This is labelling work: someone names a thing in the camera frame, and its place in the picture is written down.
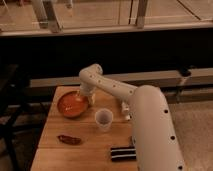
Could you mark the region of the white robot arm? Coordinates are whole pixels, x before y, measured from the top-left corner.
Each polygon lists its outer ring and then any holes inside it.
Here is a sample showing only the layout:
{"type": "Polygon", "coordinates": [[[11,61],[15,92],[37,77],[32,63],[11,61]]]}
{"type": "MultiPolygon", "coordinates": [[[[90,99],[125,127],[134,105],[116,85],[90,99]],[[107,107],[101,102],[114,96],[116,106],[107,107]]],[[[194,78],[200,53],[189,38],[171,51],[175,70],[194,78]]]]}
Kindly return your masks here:
{"type": "Polygon", "coordinates": [[[187,171],[167,100],[158,87],[106,78],[99,64],[81,69],[79,78],[83,95],[99,88],[129,106],[138,171],[187,171]]]}

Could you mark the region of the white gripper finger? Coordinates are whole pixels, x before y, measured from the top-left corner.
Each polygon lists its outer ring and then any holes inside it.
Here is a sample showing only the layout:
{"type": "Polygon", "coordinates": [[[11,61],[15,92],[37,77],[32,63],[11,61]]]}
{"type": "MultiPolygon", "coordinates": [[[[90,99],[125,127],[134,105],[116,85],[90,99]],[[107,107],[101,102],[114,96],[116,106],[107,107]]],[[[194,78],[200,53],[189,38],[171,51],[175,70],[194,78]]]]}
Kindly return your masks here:
{"type": "Polygon", "coordinates": [[[77,101],[82,101],[80,91],[77,91],[77,93],[76,93],[76,100],[77,101]]]}

